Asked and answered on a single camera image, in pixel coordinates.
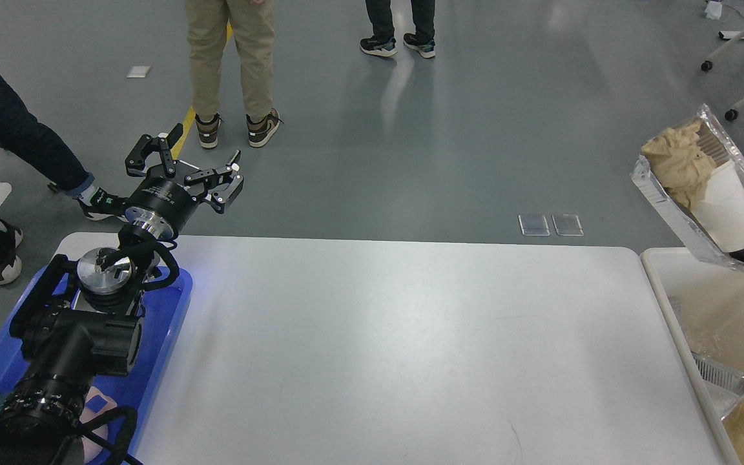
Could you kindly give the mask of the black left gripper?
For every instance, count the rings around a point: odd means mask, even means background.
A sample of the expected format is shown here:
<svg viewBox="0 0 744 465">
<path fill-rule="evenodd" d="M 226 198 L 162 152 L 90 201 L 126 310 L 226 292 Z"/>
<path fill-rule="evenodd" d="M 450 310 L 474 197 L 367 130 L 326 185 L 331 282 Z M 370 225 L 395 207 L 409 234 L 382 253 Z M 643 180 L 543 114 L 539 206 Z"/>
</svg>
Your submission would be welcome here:
<svg viewBox="0 0 744 465">
<path fill-rule="evenodd" d="M 177 238 L 199 203 L 209 204 L 217 214 L 224 214 L 243 188 L 244 177 L 238 165 L 240 150 L 235 150 L 222 167 L 179 176 L 172 148 L 182 135 L 182 123 L 166 135 L 143 134 L 125 159 L 127 176 L 144 178 L 127 198 L 124 217 L 157 240 Z M 147 167 L 147 158 L 152 154 L 160 162 Z"/>
</svg>

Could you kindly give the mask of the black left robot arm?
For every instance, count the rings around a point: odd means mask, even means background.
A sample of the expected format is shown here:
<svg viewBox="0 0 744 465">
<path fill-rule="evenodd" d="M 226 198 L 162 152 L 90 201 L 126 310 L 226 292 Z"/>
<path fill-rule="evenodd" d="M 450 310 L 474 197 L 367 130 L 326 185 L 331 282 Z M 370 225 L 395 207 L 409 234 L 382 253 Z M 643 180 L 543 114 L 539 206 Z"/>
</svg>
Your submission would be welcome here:
<svg viewBox="0 0 744 465">
<path fill-rule="evenodd" d="M 240 151 L 218 168 L 176 161 L 183 133 L 142 135 L 126 158 L 141 183 L 127 198 L 115 247 L 77 261 L 55 255 L 13 315 L 27 368 L 0 409 L 0 464 L 83 464 L 83 439 L 101 446 L 107 464 L 136 464 L 129 448 L 137 409 L 116 406 L 83 421 L 97 376 L 128 376 L 137 364 L 147 312 L 145 294 L 180 276 L 172 250 L 200 204 L 218 214 L 242 191 Z"/>
</svg>

